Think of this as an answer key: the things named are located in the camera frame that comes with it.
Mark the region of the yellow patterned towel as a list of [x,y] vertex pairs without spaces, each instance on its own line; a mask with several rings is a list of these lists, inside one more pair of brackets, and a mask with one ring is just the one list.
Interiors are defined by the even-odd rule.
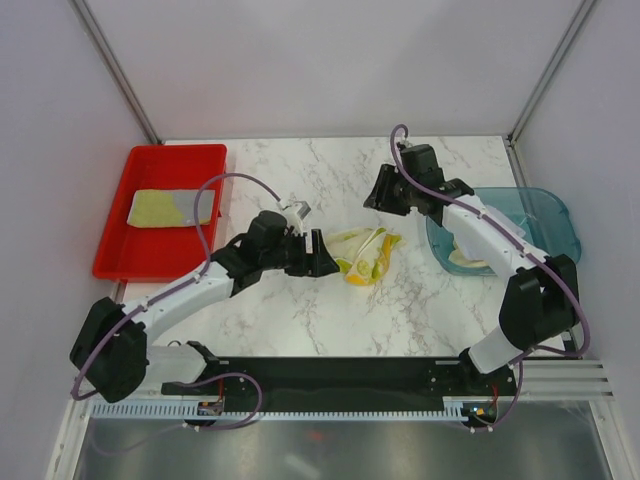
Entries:
[[346,283],[371,286],[388,272],[392,252],[404,238],[384,227],[356,228],[332,234],[325,240]]

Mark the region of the grey frog towel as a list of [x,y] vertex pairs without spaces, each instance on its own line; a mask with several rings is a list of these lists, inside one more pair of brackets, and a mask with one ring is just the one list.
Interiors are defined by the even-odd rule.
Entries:
[[133,196],[126,223],[141,229],[194,227],[196,222],[207,225],[211,220],[215,192],[200,194],[194,209],[198,190],[178,189],[137,190]]

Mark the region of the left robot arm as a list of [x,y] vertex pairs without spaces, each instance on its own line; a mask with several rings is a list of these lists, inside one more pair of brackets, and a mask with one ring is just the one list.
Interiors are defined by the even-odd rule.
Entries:
[[194,347],[187,345],[174,354],[155,357],[149,355],[149,348],[166,331],[204,308],[238,295],[270,270],[319,278],[339,272],[340,267],[320,230],[298,233],[283,215],[262,211],[247,232],[154,295],[126,304],[109,297],[96,301],[70,352],[79,371],[73,398],[88,397],[80,391],[82,382],[88,381],[93,394],[116,403],[138,390],[148,375],[160,384],[210,393],[217,386],[219,371]]

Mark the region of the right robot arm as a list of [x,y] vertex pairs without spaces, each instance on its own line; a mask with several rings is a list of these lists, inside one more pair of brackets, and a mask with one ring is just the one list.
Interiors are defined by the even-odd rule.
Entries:
[[518,237],[464,181],[446,180],[430,145],[392,142],[391,152],[394,162],[381,166],[365,207],[399,216],[417,210],[505,283],[497,327],[462,353],[456,372],[462,390],[480,394],[494,371],[583,321],[576,265]]

